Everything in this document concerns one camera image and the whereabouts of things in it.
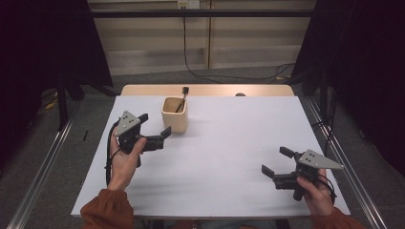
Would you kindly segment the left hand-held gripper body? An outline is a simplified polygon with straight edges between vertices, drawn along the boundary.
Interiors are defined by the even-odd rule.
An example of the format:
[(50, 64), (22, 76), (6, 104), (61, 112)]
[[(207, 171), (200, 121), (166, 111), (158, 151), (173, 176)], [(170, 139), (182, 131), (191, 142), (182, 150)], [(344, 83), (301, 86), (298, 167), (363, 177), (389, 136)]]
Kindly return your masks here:
[[(115, 137), (118, 139), (118, 145), (125, 154), (130, 154), (137, 143), (143, 138), (140, 133), (141, 123), (139, 117), (124, 111), (115, 131)], [(161, 135), (152, 135), (146, 137), (147, 141), (143, 148), (144, 152), (156, 151), (163, 148), (164, 138)]]

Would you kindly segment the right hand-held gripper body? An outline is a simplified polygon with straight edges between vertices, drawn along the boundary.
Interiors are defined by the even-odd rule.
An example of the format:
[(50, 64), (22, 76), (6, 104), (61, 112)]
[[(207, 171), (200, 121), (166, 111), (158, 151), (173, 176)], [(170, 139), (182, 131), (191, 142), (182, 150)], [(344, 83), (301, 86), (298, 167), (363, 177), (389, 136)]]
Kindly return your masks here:
[(297, 201), (301, 201), (306, 190), (298, 184), (296, 178), (304, 177), (314, 185), (323, 183), (330, 190), (331, 200), (335, 201), (336, 194), (333, 184), (328, 178), (321, 176), (319, 170), (343, 170), (344, 165), (322, 156), (313, 150), (306, 150), (303, 153), (294, 153), (293, 159), (296, 162), (295, 170), (289, 174), (274, 174), (272, 181), (275, 184), (275, 188), (277, 190), (293, 190), (293, 198)]

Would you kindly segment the beige square pen holder cup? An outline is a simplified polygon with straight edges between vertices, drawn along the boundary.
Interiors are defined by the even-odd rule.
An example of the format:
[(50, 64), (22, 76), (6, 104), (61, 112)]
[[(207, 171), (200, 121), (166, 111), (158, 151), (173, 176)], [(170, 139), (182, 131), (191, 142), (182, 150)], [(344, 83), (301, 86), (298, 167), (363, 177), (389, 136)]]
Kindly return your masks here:
[(183, 133), (188, 125), (187, 101), (180, 97), (166, 97), (161, 108), (164, 127), (173, 133)]

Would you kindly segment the black long-handled brush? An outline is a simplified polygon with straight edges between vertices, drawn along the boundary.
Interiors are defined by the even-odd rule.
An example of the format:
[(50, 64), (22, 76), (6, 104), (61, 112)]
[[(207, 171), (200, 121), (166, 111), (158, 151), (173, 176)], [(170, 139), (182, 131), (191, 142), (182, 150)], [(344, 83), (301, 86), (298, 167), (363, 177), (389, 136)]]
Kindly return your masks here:
[(176, 113), (180, 113), (182, 112), (184, 105), (185, 105), (185, 100), (188, 96), (189, 93), (189, 87), (182, 87), (182, 99), (180, 104), (178, 105), (177, 109), (176, 109)]

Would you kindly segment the person's right hand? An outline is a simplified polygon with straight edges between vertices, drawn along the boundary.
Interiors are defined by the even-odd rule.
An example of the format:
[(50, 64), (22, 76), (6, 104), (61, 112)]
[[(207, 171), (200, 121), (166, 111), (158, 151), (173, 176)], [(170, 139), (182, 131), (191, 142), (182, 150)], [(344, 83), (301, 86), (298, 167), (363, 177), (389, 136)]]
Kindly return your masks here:
[(334, 206), (328, 187), (323, 183), (314, 185), (304, 177), (298, 177), (296, 181), (306, 190), (304, 199), (314, 217), (326, 217), (333, 213)]

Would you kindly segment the person's left hand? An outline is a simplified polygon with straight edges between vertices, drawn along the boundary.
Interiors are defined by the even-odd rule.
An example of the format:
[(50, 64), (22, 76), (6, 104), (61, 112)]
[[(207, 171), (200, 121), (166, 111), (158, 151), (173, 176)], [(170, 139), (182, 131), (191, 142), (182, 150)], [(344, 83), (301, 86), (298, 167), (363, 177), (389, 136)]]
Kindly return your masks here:
[(132, 152), (127, 155), (118, 146), (117, 139), (110, 138), (110, 153), (112, 157), (111, 180), (107, 185), (108, 190), (124, 191), (130, 184), (138, 166), (138, 158), (146, 144), (143, 137), (137, 141)]

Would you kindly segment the white table sheet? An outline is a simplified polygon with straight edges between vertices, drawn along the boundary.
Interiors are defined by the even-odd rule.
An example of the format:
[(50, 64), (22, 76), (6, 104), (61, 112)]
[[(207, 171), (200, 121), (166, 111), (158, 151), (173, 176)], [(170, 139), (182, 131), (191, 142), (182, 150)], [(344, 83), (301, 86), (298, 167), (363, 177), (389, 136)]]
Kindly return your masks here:
[(190, 96), (188, 127), (146, 152), (127, 189), (138, 219), (303, 217), (309, 210), (262, 174), (295, 169), (282, 146), (321, 150), (296, 96)]

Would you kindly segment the wooden table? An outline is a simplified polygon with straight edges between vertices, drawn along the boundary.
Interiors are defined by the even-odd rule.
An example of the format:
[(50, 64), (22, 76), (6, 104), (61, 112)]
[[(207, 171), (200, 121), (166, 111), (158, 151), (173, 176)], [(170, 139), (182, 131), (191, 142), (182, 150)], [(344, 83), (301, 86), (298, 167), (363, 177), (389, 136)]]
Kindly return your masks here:
[[(126, 85), (122, 95), (181, 95), (183, 85)], [(190, 84), (191, 96), (294, 96), (292, 88), (288, 85), (259, 85), (259, 84)]]

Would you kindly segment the black metal stand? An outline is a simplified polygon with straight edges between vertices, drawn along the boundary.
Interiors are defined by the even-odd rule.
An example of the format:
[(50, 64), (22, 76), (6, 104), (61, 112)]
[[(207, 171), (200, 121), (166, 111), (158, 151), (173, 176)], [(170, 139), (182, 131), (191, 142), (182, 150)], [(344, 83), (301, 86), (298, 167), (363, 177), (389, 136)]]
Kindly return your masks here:
[(64, 77), (62, 74), (57, 78), (57, 98), (58, 98), (58, 109), (59, 109), (58, 130), (62, 131), (68, 121), (66, 91), (65, 91), (65, 86), (64, 86)]

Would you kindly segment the beige panelled cabinet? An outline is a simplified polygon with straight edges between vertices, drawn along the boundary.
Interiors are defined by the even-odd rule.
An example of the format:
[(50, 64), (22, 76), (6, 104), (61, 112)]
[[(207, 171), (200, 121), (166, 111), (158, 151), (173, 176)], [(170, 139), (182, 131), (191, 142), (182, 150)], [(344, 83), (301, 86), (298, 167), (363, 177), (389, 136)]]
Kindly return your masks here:
[[(200, 0), (199, 10), (312, 10), (316, 0)], [(177, 0), (88, 0), (91, 10), (177, 10)], [(296, 61), (309, 20), (96, 19), (113, 76), (268, 67)]]

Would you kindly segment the black curtain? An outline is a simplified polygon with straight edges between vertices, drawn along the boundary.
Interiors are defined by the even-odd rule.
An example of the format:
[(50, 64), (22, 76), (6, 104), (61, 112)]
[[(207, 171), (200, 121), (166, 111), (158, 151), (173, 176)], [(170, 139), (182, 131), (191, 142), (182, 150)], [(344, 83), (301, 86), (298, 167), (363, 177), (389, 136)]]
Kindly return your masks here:
[(113, 84), (88, 0), (0, 0), (0, 166), (66, 77), (73, 90)]
[(383, 158), (405, 176), (405, 0), (316, 0), (291, 79), (334, 88)]

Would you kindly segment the black horizontal bar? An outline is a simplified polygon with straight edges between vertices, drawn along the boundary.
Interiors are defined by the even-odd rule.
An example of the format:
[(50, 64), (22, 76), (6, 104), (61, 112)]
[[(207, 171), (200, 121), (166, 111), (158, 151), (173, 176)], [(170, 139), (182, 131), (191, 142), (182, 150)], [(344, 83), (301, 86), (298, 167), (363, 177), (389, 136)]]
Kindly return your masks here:
[(94, 18), (312, 17), (315, 10), (92, 10)]

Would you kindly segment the metal floor rail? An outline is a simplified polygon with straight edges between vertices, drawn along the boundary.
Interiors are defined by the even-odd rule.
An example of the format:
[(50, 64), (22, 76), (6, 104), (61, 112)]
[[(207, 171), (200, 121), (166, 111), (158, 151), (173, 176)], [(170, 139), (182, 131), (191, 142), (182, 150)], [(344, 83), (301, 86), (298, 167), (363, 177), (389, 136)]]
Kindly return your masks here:
[(63, 147), (63, 144), (73, 126), (74, 118), (77, 115), (77, 112), (81, 106), (80, 102), (76, 102), (73, 106), (71, 116), (67, 119), (63, 128), (57, 132), (53, 144), (51, 145), (44, 161), (39, 168), (39, 171), (36, 173), (32, 184), (30, 185), (29, 190), (26, 195), (20, 201), (16, 211), (14, 212), (10, 223), (6, 229), (24, 229), (27, 221), (32, 213), (32, 209), (37, 202), (39, 195), (47, 181), (47, 178), (51, 172), (51, 169), (58, 158), (59, 152)]
[(366, 191), (360, 178), (353, 169), (349, 159), (345, 154), (345, 151), (334, 135), (331, 127), (327, 124), (320, 124), (319, 128), (322, 131), (322, 135), (325, 139), (326, 152), (330, 152), (330, 154), (334, 156), (338, 162), (341, 162), (344, 165), (344, 177), (350, 185), (352, 193), (360, 204), (362, 211), (367, 217), (372, 229), (388, 229), (371, 196)]

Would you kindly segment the white wall socket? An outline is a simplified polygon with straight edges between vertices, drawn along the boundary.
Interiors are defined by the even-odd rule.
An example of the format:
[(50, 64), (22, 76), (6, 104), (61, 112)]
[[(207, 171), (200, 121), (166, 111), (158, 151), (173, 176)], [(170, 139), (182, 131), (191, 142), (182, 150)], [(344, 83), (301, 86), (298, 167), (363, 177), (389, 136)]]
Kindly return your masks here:
[(177, 5), (181, 10), (198, 10), (201, 2), (200, 0), (177, 0)]

